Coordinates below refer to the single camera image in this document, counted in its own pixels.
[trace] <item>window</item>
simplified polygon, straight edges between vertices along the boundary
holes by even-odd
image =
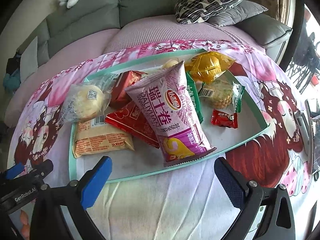
[[[306,98],[316,98],[320,90],[320,26],[305,6],[300,38],[286,74]]]

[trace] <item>red snack wrapper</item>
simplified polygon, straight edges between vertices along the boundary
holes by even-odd
[[[222,127],[236,129],[238,128],[238,115],[237,113],[226,114],[222,111],[214,109],[212,112],[211,123]]]
[[[119,110],[132,101],[124,89],[138,82],[143,74],[145,73],[130,70],[119,75],[111,93],[111,108]]]
[[[122,109],[107,114],[105,121],[122,131],[138,137],[153,147],[160,147],[155,132],[143,113],[141,113],[139,107],[133,101]]]

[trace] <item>blue cloth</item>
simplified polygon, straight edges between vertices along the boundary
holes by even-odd
[[[16,69],[12,75],[5,74],[3,79],[3,87],[7,91],[15,92],[20,87],[20,70]]]

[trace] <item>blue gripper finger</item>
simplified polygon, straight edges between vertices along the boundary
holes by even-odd
[[[24,170],[24,165],[22,163],[18,163],[5,171],[5,178],[14,179],[21,172],[23,172],[23,170]]]
[[[97,165],[93,168],[96,172],[91,176],[81,192],[81,205],[84,210],[94,205],[112,172],[112,161],[107,156],[103,156]]]

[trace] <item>white plastic bag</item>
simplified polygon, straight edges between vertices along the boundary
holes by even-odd
[[[63,102],[58,124],[86,122],[103,115],[110,103],[117,77],[117,74],[110,73],[90,82],[71,85]]]

